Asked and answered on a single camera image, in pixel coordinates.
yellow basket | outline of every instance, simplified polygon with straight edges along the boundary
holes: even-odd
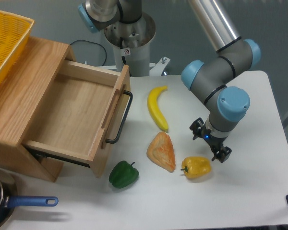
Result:
[[[28,41],[34,20],[0,11],[0,83]]]

drawer handle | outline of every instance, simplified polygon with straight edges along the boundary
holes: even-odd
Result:
[[[116,142],[119,141],[121,131],[122,131],[123,126],[125,124],[125,121],[126,121],[126,118],[127,118],[127,115],[128,115],[131,103],[132,103],[133,94],[130,91],[127,91],[127,90],[124,90],[123,94],[128,95],[130,98],[129,98],[128,104],[126,106],[126,110],[125,110],[124,116],[123,116],[123,118],[121,120],[120,128],[119,128],[119,131],[117,132],[116,137],[113,140],[111,140],[111,139],[106,139],[105,140],[105,142],[109,143],[109,144],[115,144]]]

yellow banana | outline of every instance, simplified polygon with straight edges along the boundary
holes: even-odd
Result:
[[[153,88],[147,98],[148,111],[152,119],[157,124],[157,126],[165,132],[168,131],[168,123],[158,107],[157,99],[161,92],[167,89],[168,87],[166,85]]]

bread slice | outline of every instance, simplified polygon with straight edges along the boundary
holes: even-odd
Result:
[[[148,146],[147,156],[156,165],[170,173],[174,172],[176,168],[174,148],[171,138],[165,132],[159,132],[153,139]]]

pepper stem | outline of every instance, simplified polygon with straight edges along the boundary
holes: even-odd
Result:
[[[181,169],[181,171],[186,171],[186,172],[188,172],[188,167],[187,167],[187,166],[184,167],[184,169]]]

